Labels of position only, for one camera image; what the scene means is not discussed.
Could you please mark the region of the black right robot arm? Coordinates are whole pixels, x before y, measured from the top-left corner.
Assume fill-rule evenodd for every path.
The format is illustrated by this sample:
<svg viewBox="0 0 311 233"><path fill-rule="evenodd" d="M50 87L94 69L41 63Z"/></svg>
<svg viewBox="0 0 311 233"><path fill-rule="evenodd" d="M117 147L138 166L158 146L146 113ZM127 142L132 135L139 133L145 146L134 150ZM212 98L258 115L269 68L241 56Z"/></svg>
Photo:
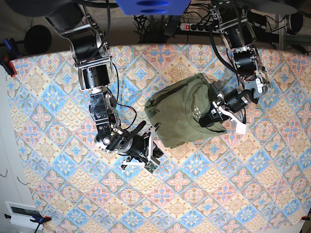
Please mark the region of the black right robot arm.
<svg viewBox="0 0 311 233"><path fill-rule="evenodd" d="M124 156L122 167L158 166L163 152L154 142L154 135L159 126L150 127L143 135L139 132L146 125L145 121L132 131L122 128L116 109L119 106L118 96L114 96L108 87L116 70L108 45L110 9L114 5L109 2L102 4L107 9L108 19L106 30L102 31L85 8L87 4L91 3L54 0L52 11L45 18L61 37L70 42L80 88L91 91L89 111L97 128L95 143L101 150Z"/></svg>

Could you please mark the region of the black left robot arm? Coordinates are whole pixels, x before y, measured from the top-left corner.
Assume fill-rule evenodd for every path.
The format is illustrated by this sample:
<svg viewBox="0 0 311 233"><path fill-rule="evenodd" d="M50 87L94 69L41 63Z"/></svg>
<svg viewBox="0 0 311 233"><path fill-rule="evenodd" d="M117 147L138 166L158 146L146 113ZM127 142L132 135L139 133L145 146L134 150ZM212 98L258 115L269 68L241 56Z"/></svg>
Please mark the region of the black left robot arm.
<svg viewBox="0 0 311 233"><path fill-rule="evenodd" d="M208 10L213 18L209 26L213 51L219 61L235 73L238 87L227 94L218 94L217 99L211 102L209 111L199 119L202 127L233 120L235 113L245 112L245 107L250 103L257 104L270 87L267 72L253 44L256 35L248 22L247 11L238 7L234 0L213 0ZM225 46L232 52L229 62L218 52L213 31L220 34Z"/></svg>

